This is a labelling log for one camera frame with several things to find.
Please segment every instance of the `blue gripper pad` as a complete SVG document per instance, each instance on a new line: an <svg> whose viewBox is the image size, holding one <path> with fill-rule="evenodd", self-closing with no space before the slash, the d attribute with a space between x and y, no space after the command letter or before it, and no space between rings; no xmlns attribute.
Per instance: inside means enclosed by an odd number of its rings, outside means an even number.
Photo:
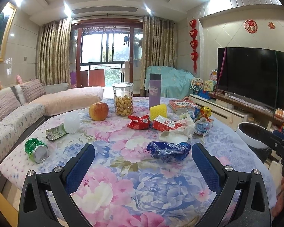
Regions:
<svg viewBox="0 0 284 227"><path fill-rule="evenodd" d="M209 189L221 192L220 176L197 144L193 145L191 154Z"/></svg>
<svg viewBox="0 0 284 227"><path fill-rule="evenodd" d="M95 148L92 145L89 145L66 177L64 188L69 195L70 193L76 192L78 190L86 172L88 171L94 159Z"/></svg>

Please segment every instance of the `teal cloth cover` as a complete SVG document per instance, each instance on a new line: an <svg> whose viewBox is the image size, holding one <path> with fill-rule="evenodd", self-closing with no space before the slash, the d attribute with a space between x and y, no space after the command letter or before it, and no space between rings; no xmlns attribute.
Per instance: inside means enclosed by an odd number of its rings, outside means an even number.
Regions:
<svg viewBox="0 0 284 227"><path fill-rule="evenodd" d="M146 70L144 87L149 90L149 73L160 73L162 75L161 97L183 99L188 95L190 82L194 76L182 69L169 66L149 66Z"/></svg>

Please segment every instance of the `striped pillow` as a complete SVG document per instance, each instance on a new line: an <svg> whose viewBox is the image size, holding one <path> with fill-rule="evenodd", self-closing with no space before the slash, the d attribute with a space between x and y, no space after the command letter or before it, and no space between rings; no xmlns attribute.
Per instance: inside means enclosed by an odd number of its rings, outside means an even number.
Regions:
<svg viewBox="0 0 284 227"><path fill-rule="evenodd" d="M20 86L28 102L31 102L45 94L45 89L41 85L39 79L23 83Z"/></svg>
<svg viewBox="0 0 284 227"><path fill-rule="evenodd" d="M0 97L0 121L3 120L12 111L20 107L21 104L18 102L13 92L9 92Z"/></svg>

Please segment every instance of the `apple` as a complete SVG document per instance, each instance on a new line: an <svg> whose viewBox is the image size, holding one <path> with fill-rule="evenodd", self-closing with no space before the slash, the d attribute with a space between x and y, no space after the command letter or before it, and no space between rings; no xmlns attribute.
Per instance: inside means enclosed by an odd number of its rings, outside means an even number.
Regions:
<svg viewBox="0 0 284 227"><path fill-rule="evenodd" d="M103 121L108 115L108 105L105 102L97 102L89 107L89 115L94 121Z"/></svg>

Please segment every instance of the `white bowl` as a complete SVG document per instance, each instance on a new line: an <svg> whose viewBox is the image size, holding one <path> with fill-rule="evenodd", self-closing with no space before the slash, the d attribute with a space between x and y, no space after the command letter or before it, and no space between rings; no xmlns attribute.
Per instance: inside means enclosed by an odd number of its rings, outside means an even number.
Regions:
<svg viewBox="0 0 284 227"><path fill-rule="evenodd" d="M243 123L240 123L238 124L238 128L236 130L236 133L239 135L239 137L241 137L241 139L246 142L247 145L249 145L250 147L253 147L253 148L261 148L261 149L265 149L265 148L269 148L268 146L266 146L264 143L256 140L256 139L253 139L252 137L248 136L247 134L245 134L242 130L240 130L240 125L241 124L248 124L248 125L251 125L251 126L258 126L260 127L261 129L265 129L263 128L262 126L259 126L259 125L256 125L256 124L253 124L253 123L248 123L248 122L243 122Z"/></svg>

